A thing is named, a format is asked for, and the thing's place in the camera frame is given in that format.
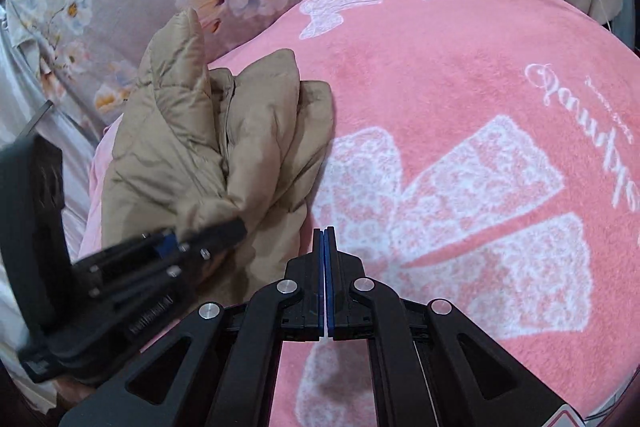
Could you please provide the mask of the tan quilted puffer jacket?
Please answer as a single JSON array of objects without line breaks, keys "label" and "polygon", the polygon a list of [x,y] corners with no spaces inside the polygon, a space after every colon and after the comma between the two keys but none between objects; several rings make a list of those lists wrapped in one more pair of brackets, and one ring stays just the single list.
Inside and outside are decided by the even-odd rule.
[{"label": "tan quilted puffer jacket", "polygon": [[244,241],[205,263],[198,292],[242,303],[298,254],[333,130],[330,86],[300,77],[291,50],[209,69],[198,16],[180,12],[146,48],[115,131],[102,243],[166,228],[185,241],[240,219]]}]

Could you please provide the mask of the pink bow print blanket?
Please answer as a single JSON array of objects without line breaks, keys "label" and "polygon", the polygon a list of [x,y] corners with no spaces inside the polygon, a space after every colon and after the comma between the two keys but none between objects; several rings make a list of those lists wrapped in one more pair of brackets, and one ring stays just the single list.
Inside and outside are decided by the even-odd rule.
[{"label": "pink bow print blanket", "polygon": [[[213,69],[280,49],[331,89],[307,218],[375,279],[454,307],[573,426],[639,362],[639,61],[562,0],[303,0]],[[103,247],[114,134],[81,256]]]}]

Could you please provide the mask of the grey curtain tieback band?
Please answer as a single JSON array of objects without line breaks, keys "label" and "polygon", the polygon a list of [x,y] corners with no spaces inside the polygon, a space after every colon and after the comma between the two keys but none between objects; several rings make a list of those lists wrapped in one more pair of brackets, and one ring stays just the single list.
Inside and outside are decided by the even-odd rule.
[{"label": "grey curtain tieback band", "polygon": [[45,101],[36,110],[36,113],[34,114],[34,116],[30,118],[30,121],[26,124],[26,126],[23,128],[21,133],[18,135],[18,139],[26,138],[26,136],[29,136],[30,134],[34,133],[40,121],[42,121],[43,118],[50,113],[50,110],[53,108],[53,106],[54,104],[51,100]]}]

